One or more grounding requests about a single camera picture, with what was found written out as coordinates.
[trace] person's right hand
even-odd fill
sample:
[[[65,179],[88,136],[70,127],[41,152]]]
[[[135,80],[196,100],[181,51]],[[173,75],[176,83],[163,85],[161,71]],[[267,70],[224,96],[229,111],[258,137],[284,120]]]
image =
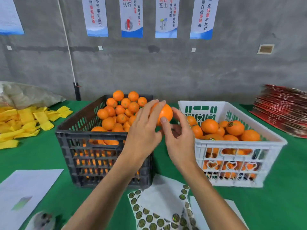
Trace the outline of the person's right hand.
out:
[[[181,172],[184,168],[196,164],[195,136],[186,116],[174,107],[172,110],[174,118],[179,120],[180,125],[170,124],[165,117],[161,118],[161,124],[169,157]]]

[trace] white plastic crate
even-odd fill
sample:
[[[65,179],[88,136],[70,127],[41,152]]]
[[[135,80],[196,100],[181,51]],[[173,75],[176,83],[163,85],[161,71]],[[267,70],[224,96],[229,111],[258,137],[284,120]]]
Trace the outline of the white plastic crate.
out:
[[[178,104],[181,112],[194,116],[199,125],[206,119],[218,123],[238,120],[246,130],[257,131],[261,136],[257,142],[195,139],[195,157],[213,185],[263,187],[280,150],[287,144],[284,138],[228,102],[179,101]],[[224,154],[224,149],[234,149],[235,154]],[[242,155],[242,149],[251,150],[248,155]]]

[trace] white pipe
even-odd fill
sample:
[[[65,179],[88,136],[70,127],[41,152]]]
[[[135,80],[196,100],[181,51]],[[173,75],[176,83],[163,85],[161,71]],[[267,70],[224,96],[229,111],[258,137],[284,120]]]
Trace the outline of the white pipe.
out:
[[[65,28],[65,24],[64,24],[64,19],[63,19],[63,15],[62,15],[62,11],[61,11],[61,6],[59,4],[59,0],[58,1],[58,5],[59,5],[59,13],[61,15],[61,19],[62,19],[62,23],[63,23],[63,28],[64,28],[64,33],[65,33],[65,38],[66,38],[66,43],[67,43],[67,48],[68,48],[68,54],[69,54],[69,59],[70,59],[70,65],[71,65],[71,71],[72,71],[72,76],[74,77],[74,82],[76,85],[76,78],[75,78],[75,72],[74,72],[74,66],[72,65],[72,59],[71,59],[71,54],[70,54],[70,49],[69,49],[69,44],[68,44],[68,38],[67,38],[67,34],[66,34],[66,28]]]

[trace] hand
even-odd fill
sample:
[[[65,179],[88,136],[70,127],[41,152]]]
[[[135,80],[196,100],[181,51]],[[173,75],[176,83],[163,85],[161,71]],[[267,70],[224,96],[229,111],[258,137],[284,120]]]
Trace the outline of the hand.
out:
[[[136,170],[140,169],[144,160],[162,140],[162,133],[156,132],[155,129],[159,114],[166,102],[159,102],[150,114],[151,108],[158,102],[159,100],[152,100],[140,109],[130,127],[125,147],[121,153],[127,156],[126,159],[132,160]]]
[[[172,110],[174,118],[180,121],[180,125],[170,124],[165,117],[161,118],[161,123],[169,157],[181,172],[190,165],[197,165],[194,150],[195,136],[186,116],[174,107]]]

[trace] stack of red cardboard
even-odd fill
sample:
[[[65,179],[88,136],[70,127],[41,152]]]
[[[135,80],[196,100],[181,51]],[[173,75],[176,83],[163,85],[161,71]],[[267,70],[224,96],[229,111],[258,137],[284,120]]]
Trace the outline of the stack of red cardboard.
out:
[[[255,116],[294,137],[307,138],[307,93],[295,88],[265,85],[256,97]]]

